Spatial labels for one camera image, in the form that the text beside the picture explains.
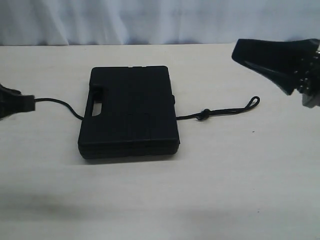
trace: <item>table surface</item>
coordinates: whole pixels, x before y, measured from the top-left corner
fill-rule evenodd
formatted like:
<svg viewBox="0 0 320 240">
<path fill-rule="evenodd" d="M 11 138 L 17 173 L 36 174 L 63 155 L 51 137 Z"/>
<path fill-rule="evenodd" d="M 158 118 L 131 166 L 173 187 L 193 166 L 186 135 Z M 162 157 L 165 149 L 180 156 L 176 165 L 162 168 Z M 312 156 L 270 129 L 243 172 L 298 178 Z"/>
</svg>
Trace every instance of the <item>table surface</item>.
<svg viewBox="0 0 320 240">
<path fill-rule="evenodd" d="M 80 115 L 99 66 L 168 66 L 177 116 L 261 98 L 247 113 L 179 121 L 166 161 L 85 164 L 81 122 L 59 104 L 3 119 L 1 240 L 319 239 L 320 109 L 233 62 L 233 48 L 0 47 L 1 84 Z"/>
</svg>

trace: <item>black strap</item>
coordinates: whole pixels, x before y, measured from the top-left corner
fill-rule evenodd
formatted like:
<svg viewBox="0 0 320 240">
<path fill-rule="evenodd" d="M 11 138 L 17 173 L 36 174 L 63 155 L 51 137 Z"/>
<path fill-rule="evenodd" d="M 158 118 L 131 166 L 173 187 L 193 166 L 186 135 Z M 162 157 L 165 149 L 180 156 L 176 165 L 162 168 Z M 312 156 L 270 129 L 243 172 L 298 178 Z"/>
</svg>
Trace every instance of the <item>black strap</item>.
<svg viewBox="0 0 320 240">
<path fill-rule="evenodd" d="M 187 120 L 187 119 L 195 119 L 196 118 L 199 121 L 204 121 L 212 116 L 236 115 L 236 114 L 241 114 L 241 113 L 244 113 L 244 112 L 247 112 L 247 111 L 254 109 L 259 103 L 260 103 L 260 97 L 254 96 L 253 98 L 251 98 L 249 103 L 243 108 L 228 108 L 228 109 L 219 109 L 219 110 L 212 110 L 212 111 L 210 109 L 205 109 L 199 113 L 195 113 L 195 114 L 191 114 L 191 115 L 187 115 L 187 116 L 178 116 L 176 119 L 177 120 Z"/>
</svg>

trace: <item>plastic case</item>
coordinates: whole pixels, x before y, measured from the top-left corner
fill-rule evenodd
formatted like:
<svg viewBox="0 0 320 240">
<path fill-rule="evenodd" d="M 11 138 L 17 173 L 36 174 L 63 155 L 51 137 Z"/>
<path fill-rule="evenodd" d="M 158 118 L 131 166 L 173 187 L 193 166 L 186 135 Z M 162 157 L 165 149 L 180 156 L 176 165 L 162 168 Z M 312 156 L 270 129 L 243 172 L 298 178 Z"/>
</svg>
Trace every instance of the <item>plastic case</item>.
<svg viewBox="0 0 320 240">
<path fill-rule="evenodd" d="M 94 104 L 102 103 L 99 115 Z M 168 68 L 95 67 L 78 138 L 85 159 L 172 155 L 180 140 Z"/>
</svg>

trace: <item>white backdrop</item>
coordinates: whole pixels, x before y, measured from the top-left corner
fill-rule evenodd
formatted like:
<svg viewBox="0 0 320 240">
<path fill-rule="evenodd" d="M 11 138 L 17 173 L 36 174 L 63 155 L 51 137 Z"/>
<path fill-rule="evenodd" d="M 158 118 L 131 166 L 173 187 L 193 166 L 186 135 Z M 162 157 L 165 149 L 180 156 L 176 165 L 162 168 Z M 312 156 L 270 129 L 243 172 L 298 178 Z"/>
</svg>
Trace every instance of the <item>white backdrop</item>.
<svg viewBox="0 0 320 240">
<path fill-rule="evenodd" d="M 0 45 L 320 37 L 319 0 L 0 0 Z"/>
</svg>

